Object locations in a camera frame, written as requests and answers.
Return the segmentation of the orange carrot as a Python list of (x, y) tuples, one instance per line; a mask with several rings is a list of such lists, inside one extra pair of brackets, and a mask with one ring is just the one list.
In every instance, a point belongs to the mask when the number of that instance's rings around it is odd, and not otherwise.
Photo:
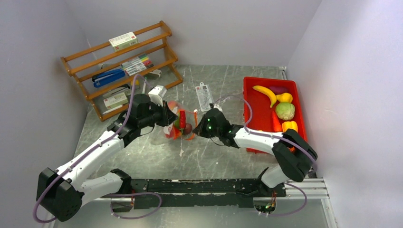
[(271, 117), (274, 132), (283, 132), (282, 125), (277, 114), (274, 111), (271, 112)]

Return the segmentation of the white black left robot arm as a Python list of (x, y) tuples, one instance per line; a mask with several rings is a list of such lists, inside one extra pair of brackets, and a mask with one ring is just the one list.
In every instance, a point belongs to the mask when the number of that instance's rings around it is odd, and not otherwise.
[(54, 216), (48, 222), (56, 219), (67, 221), (82, 206), (99, 197), (136, 196), (132, 190), (131, 177), (120, 169), (111, 170), (97, 179), (87, 178), (107, 158), (140, 137), (142, 129), (154, 128), (156, 125), (169, 126), (176, 119), (177, 115), (161, 97), (145, 94), (132, 96), (128, 110), (120, 113), (91, 147), (56, 170), (46, 168), (39, 174), (33, 211), (35, 221), (45, 223), (37, 216), (39, 206)]

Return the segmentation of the red chili pepper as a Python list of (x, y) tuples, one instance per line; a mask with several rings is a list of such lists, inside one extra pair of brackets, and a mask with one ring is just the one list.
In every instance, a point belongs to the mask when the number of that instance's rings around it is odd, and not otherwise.
[(180, 130), (183, 130), (186, 125), (186, 113), (184, 110), (179, 111)]

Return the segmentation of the red apple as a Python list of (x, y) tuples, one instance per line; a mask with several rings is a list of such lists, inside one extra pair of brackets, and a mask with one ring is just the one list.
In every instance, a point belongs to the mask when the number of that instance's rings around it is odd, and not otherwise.
[(168, 139), (174, 139), (175, 140), (175, 139), (179, 138), (182, 135), (182, 132), (179, 129), (177, 129), (176, 127), (169, 128), (168, 131), (169, 132), (165, 134), (165, 137), (168, 138)]

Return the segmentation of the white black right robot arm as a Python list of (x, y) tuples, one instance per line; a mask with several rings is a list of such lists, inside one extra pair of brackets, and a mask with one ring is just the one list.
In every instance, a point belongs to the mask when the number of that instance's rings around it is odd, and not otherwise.
[(209, 110), (193, 133), (204, 138), (217, 137), (223, 145), (251, 148), (271, 154), (278, 165), (266, 169), (256, 185), (259, 195), (269, 196), (276, 186), (286, 181), (302, 182), (311, 169), (316, 169), (317, 153), (293, 129), (284, 133), (269, 133), (231, 124), (217, 108)]

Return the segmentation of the clear zip bag orange zipper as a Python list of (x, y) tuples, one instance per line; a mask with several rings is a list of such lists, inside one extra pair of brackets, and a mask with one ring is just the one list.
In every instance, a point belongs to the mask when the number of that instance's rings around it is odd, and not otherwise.
[(193, 130), (197, 126), (197, 109), (193, 111), (188, 110), (182, 104), (176, 101), (169, 101), (168, 107), (176, 114), (176, 120), (163, 128), (163, 133), (167, 139), (179, 139), (183, 138), (187, 141), (192, 140), (195, 137)]

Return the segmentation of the orange peach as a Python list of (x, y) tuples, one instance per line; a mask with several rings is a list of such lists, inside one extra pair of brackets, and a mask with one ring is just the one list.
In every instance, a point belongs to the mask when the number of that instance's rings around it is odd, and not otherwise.
[(171, 100), (168, 102), (168, 107), (172, 112), (176, 113), (179, 105), (176, 101)]

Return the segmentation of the dark purple passion fruit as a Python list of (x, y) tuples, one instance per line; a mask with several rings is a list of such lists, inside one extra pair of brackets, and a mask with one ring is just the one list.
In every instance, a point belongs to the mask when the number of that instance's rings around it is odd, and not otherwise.
[(193, 129), (192, 125), (190, 123), (187, 123), (185, 125), (185, 128), (183, 129), (183, 135), (190, 134), (192, 132), (192, 129)]

